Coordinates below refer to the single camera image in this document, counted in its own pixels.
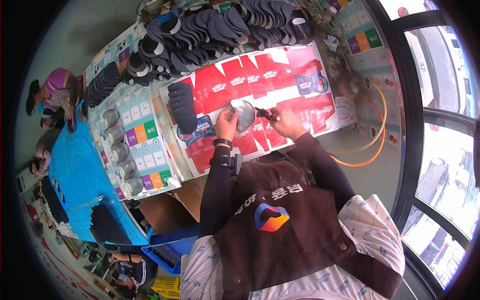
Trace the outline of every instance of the white stripe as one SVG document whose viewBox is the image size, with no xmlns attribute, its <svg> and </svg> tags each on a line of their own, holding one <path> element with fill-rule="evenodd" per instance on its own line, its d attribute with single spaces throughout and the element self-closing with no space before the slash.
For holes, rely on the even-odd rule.
<svg viewBox="0 0 480 300">
<path fill-rule="evenodd" d="M 140 259 L 140 263 L 143 262 L 142 265 L 142 281 L 138 283 L 138 286 L 141 286 L 142 284 L 145 283 L 146 277 L 147 277 L 147 269 L 146 269 L 146 263 L 143 258 Z"/>
</svg>

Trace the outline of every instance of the blue tablecloth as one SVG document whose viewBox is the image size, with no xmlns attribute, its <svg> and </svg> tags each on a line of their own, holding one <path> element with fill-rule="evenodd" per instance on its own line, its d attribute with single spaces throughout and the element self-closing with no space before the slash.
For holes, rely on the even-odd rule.
<svg viewBox="0 0 480 300">
<path fill-rule="evenodd" d="M 53 149 L 50 163 L 50 179 L 55 177 L 63 193 L 65 203 L 60 201 L 70 219 L 69 224 L 77 237 L 85 241 L 95 241 L 90 233 L 92 207 L 101 202 L 125 232 L 133 245 L 147 245 L 140 229 L 132 220 L 126 208 L 118 199 L 110 180 L 103 169 L 95 149 L 88 122 L 76 122 L 75 134 L 68 133 L 67 125 L 62 129 Z"/>
</svg>

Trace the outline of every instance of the window frame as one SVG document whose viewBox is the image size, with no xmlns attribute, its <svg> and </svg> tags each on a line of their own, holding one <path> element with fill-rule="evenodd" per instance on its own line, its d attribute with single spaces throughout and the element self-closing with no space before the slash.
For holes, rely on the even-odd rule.
<svg viewBox="0 0 480 300">
<path fill-rule="evenodd" d="M 476 122 L 474 118 L 459 113 L 423 106 L 419 78 L 409 76 L 409 74 L 417 74 L 417 69 L 405 32 L 423 27 L 453 26 L 453 24 L 445 18 L 442 9 L 419 12 L 391 21 L 379 0 L 362 0 L 362 2 L 372 16 L 377 31 L 385 41 L 385 47 L 393 58 L 394 64 L 392 67 L 398 82 L 399 101 L 401 104 L 403 103 L 403 110 L 401 111 L 403 116 L 403 120 L 401 120 L 402 162 L 391 216 L 398 230 L 402 232 L 410 211 L 415 206 L 445 229 L 465 249 L 465 257 L 450 281 L 449 285 L 451 285 L 459 278 L 461 269 L 466 265 L 470 257 L 468 249 L 471 248 L 472 243 L 452 221 L 415 196 L 423 156 L 424 124 L 430 123 L 476 137 L 477 140 L 474 142 L 474 164 L 476 165 L 479 163 L 475 161 L 475 154 L 478 152 L 479 123 L 478 120 Z M 480 183 L 478 171 L 475 176 L 478 186 Z M 475 240 L 478 243 L 479 232 L 477 228 L 472 241 Z M 402 245 L 408 267 L 425 286 L 433 299 L 442 298 L 445 295 L 443 285 L 408 245 L 403 241 Z"/>
</svg>

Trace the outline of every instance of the window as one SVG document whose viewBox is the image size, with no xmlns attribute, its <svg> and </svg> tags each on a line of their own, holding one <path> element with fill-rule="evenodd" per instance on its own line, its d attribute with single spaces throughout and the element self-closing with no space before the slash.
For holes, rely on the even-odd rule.
<svg viewBox="0 0 480 300">
<path fill-rule="evenodd" d="M 475 117 L 468 66 L 451 26 L 405 32 L 412 52 L 425 107 Z"/>
<path fill-rule="evenodd" d="M 471 240 L 480 206 L 473 171 L 473 137 L 426 123 L 415 195 L 450 219 Z"/>
<path fill-rule="evenodd" d="M 438 7 L 430 0 L 380 0 L 390 20 L 409 14 L 433 11 Z"/>
<path fill-rule="evenodd" d="M 445 229 L 414 206 L 401 238 L 428 266 L 445 289 L 465 254 L 462 246 Z"/>
</svg>

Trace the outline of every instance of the apron strap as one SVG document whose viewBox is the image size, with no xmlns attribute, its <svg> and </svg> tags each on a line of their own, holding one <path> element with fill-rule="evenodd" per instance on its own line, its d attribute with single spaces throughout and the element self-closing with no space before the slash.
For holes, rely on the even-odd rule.
<svg viewBox="0 0 480 300">
<path fill-rule="evenodd" d="M 352 251 L 336 263 L 368 287 L 391 299 L 402 283 L 402 276 L 375 258 Z"/>
</svg>

